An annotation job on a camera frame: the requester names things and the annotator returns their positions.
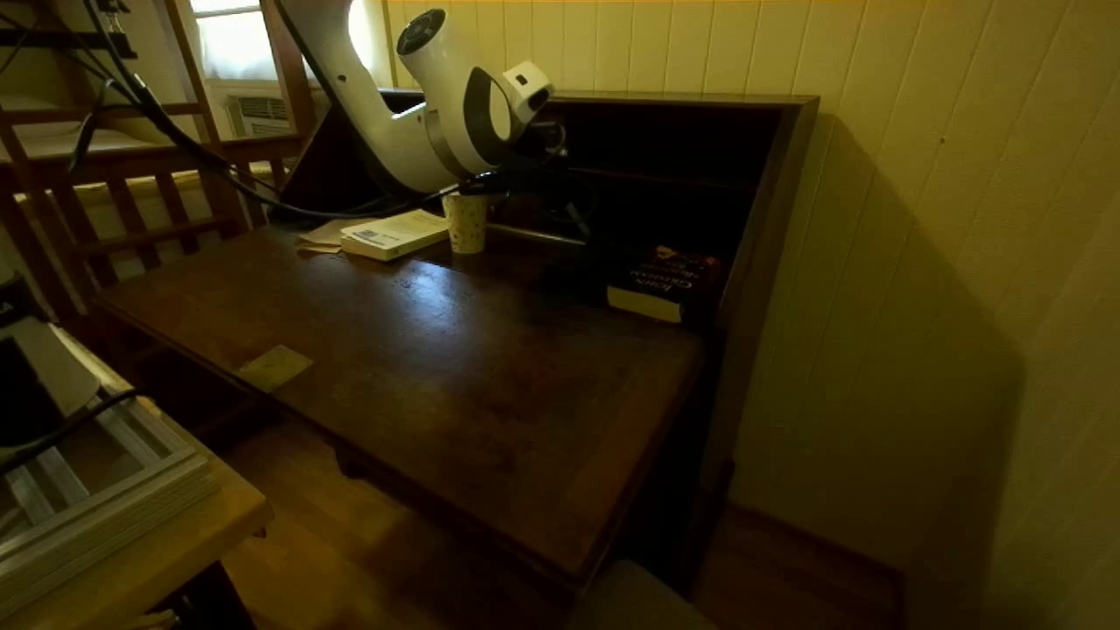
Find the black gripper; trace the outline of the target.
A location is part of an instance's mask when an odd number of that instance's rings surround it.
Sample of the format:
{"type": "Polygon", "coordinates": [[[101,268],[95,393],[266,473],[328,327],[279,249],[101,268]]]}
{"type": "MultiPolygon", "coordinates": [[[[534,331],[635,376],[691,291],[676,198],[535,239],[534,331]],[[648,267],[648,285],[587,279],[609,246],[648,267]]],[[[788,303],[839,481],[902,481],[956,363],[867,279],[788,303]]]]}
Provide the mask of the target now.
{"type": "Polygon", "coordinates": [[[500,162],[514,195],[563,195],[571,187],[571,132],[559,115],[535,117],[500,162]]]}

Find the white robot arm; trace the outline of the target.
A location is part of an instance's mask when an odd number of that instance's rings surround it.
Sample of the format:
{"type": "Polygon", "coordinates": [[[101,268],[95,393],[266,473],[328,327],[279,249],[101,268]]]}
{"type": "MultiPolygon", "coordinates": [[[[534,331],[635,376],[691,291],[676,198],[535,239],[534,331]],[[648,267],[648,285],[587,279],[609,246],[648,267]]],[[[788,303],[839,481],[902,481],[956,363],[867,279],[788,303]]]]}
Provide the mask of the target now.
{"type": "Polygon", "coordinates": [[[278,0],[289,32],[380,167],[409,191],[446,191],[495,171],[552,94],[534,59],[486,67],[446,5],[395,39],[420,101],[392,108],[346,27],[352,0],[278,0]]]}

